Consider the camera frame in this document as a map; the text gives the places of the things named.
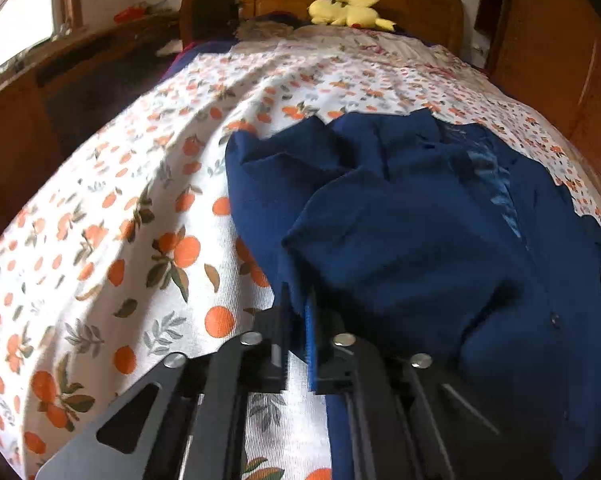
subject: navy blue garment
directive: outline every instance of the navy blue garment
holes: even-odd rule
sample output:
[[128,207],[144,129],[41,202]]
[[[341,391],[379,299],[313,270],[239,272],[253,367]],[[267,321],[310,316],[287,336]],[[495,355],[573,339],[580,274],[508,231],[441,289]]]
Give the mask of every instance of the navy blue garment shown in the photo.
[[314,286],[381,352],[454,365],[565,478],[585,468],[601,435],[601,233],[541,164],[419,110],[237,132],[226,167],[238,234],[298,316]]

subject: window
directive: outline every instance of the window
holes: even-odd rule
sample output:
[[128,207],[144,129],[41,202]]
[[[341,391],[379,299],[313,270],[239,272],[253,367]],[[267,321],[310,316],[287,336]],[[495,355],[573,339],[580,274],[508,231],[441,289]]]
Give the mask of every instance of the window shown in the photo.
[[7,0],[0,9],[0,66],[53,29],[52,0]]

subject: red object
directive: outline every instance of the red object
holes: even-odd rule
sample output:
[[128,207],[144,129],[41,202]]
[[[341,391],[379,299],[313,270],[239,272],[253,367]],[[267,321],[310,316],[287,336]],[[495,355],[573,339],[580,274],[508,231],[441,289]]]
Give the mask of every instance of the red object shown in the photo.
[[145,9],[143,7],[128,7],[127,9],[119,12],[114,16],[114,22],[125,23],[131,20],[138,20],[145,15]]

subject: blanket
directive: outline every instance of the blanket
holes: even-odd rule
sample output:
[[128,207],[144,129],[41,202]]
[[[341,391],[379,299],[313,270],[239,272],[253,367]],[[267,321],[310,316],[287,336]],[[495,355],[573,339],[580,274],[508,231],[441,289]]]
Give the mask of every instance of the blanket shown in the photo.
[[[559,132],[443,47],[312,26],[202,54],[78,148],[0,237],[0,450],[18,474],[165,354],[213,352],[272,304],[231,218],[233,132],[421,108],[484,124],[601,218]],[[250,398],[244,480],[330,474],[325,401],[299,359],[290,367],[288,391]]]

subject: shirt button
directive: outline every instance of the shirt button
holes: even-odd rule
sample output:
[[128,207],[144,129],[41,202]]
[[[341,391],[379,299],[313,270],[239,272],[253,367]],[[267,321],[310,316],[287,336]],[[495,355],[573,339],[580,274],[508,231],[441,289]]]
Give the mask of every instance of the shirt button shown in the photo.
[[551,320],[551,324],[554,325],[554,328],[560,329],[561,321],[560,316],[557,313],[552,312],[549,319]]

